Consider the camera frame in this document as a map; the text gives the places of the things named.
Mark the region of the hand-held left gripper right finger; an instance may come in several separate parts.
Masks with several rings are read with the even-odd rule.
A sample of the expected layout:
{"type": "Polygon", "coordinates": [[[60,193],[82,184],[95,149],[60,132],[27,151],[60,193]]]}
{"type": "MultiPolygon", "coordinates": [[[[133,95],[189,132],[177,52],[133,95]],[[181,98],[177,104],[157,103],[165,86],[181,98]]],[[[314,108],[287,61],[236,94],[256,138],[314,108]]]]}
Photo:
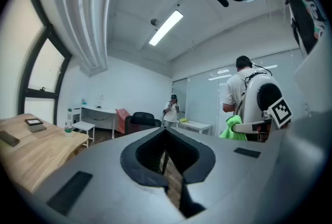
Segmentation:
{"type": "Polygon", "coordinates": [[[216,204],[231,192],[272,148],[279,148],[282,131],[266,143],[234,141],[167,128],[165,147],[182,176],[181,220],[216,204]]]}

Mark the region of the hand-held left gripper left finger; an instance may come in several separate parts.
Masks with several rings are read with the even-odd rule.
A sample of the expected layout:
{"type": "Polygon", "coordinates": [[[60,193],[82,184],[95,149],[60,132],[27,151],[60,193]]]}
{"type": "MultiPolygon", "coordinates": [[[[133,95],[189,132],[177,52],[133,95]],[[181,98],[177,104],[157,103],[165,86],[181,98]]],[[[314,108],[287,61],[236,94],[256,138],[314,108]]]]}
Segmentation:
{"type": "Polygon", "coordinates": [[[177,224],[185,220],[163,188],[144,187],[122,169],[120,155],[130,143],[155,128],[98,143],[51,173],[34,194],[47,202],[78,171],[92,174],[70,210],[69,219],[82,224],[177,224]]]}

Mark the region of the green cloth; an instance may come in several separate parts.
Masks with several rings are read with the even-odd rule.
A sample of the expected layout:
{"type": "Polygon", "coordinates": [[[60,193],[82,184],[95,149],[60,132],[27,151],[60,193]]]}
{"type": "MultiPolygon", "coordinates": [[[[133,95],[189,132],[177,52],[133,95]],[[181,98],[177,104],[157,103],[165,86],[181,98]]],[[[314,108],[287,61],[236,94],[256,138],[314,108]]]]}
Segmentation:
{"type": "Polygon", "coordinates": [[[246,134],[234,132],[232,130],[234,125],[242,124],[242,119],[239,115],[233,115],[226,120],[227,127],[221,132],[220,138],[231,139],[236,141],[247,141],[246,134]]]}

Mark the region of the black mesh office chair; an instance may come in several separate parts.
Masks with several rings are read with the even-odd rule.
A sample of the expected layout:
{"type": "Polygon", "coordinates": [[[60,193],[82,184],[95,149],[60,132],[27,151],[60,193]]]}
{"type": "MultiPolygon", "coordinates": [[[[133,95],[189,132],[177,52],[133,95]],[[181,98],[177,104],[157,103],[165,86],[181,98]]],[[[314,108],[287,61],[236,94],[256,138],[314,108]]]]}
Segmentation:
{"type": "Polygon", "coordinates": [[[161,121],[154,118],[153,114],[135,112],[132,116],[125,118],[124,134],[129,135],[135,132],[161,127],[161,121]]]}

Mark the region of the white backpack shell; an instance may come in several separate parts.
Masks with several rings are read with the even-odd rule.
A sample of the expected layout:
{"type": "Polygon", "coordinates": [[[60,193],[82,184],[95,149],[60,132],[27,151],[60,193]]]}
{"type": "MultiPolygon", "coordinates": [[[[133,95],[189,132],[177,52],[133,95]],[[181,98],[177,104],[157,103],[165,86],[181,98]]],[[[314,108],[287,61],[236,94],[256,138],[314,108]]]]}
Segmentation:
{"type": "Polygon", "coordinates": [[[242,123],[262,121],[262,112],[282,97],[279,83],[267,73],[255,72],[245,78],[245,91],[238,112],[242,123]]]}

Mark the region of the white table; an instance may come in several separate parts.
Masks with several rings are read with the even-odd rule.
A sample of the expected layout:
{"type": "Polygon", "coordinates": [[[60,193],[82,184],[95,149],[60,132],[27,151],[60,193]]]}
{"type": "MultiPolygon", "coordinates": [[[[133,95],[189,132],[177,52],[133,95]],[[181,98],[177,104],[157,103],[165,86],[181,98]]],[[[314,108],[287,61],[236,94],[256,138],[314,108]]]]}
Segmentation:
{"type": "Polygon", "coordinates": [[[176,127],[183,128],[183,129],[192,129],[198,132],[199,134],[203,134],[205,131],[207,135],[211,135],[212,126],[210,124],[199,123],[195,121],[188,121],[188,122],[180,122],[179,120],[176,123],[176,127]]]}

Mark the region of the clear water bottle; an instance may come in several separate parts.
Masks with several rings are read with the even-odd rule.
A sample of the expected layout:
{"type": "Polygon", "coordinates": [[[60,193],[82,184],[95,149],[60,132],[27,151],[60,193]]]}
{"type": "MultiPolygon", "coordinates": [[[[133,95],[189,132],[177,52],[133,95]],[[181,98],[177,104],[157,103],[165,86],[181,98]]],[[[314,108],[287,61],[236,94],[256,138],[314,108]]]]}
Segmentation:
{"type": "Polygon", "coordinates": [[[72,136],[73,132],[73,117],[72,117],[72,109],[69,108],[67,111],[67,117],[65,121],[64,127],[65,136],[70,137],[72,136]]]}

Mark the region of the pink fabric item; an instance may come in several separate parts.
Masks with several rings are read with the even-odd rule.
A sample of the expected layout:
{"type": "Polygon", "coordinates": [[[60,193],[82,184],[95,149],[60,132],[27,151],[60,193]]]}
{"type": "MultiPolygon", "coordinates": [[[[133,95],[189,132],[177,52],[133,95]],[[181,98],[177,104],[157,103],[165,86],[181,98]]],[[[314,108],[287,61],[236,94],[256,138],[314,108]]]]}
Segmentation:
{"type": "Polygon", "coordinates": [[[117,121],[117,131],[120,132],[121,134],[125,134],[125,120],[126,117],[130,116],[129,112],[124,109],[115,109],[118,121],[117,121]]]}

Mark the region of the wooden table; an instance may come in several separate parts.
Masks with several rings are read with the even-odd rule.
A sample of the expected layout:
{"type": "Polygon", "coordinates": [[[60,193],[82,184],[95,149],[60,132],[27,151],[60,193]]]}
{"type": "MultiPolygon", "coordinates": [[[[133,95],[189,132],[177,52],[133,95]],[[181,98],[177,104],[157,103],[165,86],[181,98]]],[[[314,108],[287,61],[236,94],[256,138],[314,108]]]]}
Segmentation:
{"type": "Polygon", "coordinates": [[[66,136],[63,128],[47,121],[45,130],[32,133],[26,119],[32,114],[0,119],[0,131],[6,131],[20,142],[11,147],[0,140],[0,162],[11,180],[30,193],[60,168],[80,146],[86,143],[88,135],[72,132],[66,136]]]}

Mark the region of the white desk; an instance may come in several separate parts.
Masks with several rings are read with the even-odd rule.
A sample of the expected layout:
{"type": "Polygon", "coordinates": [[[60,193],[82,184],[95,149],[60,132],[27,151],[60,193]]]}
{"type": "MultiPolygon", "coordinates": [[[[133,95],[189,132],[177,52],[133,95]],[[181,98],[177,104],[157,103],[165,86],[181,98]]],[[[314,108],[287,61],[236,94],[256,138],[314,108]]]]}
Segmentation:
{"type": "Polygon", "coordinates": [[[107,109],[107,108],[97,108],[97,107],[92,107],[92,106],[88,106],[88,105],[82,105],[81,107],[81,111],[82,111],[82,117],[83,117],[83,113],[86,113],[87,116],[90,118],[90,119],[93,119],[95,120],[94,118],[92,118],[90,115],[89,115],[89,111],[95,111],[95,112],[100,112],[100,113],[103,113],[103,114],[108,114],[108,116],[104,119],[98,119],[97,121],[104,121],[104,120],[107,120],[109,118],[112,119],[112,139],[115,138],[115,123],[116,123],[116,111],[115,110],[111,110],[111,109],[107,109]]]}

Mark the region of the dark phone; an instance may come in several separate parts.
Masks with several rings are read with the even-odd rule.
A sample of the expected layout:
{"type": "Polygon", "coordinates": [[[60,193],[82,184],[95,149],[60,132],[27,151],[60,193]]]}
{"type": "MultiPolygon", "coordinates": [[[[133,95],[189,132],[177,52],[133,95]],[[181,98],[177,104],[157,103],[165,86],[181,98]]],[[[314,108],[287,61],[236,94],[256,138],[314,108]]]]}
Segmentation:
{"type": "Polygon", "coordinates": [[[6,131],[0,131],[0,139],[11,147],[14,147],[20,143],[19,139],[10,135],[6,131]]]}

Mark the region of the person's black printed t-shirt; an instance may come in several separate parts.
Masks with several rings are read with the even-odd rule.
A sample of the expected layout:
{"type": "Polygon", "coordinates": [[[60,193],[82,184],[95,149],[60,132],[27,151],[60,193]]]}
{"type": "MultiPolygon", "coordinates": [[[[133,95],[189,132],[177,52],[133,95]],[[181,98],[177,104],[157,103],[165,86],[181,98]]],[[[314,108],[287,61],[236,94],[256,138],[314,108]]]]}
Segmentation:
{"type": "Polygon", "coordinates": [[[294,38],[299,47],[309,54],[330,29],[330,22],[319,0],[288,1],[294,38]]]}

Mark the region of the long ceiling light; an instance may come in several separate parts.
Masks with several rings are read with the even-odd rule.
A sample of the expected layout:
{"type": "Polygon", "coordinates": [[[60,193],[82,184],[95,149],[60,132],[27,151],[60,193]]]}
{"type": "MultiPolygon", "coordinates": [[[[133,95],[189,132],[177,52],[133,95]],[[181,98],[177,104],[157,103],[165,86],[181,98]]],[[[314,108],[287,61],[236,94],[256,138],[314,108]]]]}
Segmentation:
{"type": "Polygon", "coordinates": [[[156,46],[164,36],[183,18],[183,14],[175,10],[156,31],[154,36],[149,41],[149,44],[156,46]]]}

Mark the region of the white ceiling ducts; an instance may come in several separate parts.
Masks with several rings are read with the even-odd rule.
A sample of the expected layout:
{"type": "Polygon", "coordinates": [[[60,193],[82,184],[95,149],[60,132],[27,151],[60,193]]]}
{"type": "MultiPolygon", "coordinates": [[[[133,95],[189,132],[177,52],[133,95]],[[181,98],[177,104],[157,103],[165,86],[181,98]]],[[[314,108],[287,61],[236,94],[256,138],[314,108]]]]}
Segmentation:
{"type": "Polygon", "coordinates": [[[66,35],[80,58],[80,69],[94,76],[108,69],[112,0],[55,0],[66,35]]]}

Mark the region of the black window frame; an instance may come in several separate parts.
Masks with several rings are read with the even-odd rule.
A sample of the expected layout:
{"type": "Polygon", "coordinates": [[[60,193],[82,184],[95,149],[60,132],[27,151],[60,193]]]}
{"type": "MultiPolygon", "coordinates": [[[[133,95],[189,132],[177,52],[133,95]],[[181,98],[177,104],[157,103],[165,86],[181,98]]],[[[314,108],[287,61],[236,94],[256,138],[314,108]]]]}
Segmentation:
{"type": "Polygon", "coordinates": [[[72,55],[50,23],[40,0],[30,0],[41,22],[32,39],[21,75],[17,114],[32,114],[57,124],[62,81],[72,55]]]}

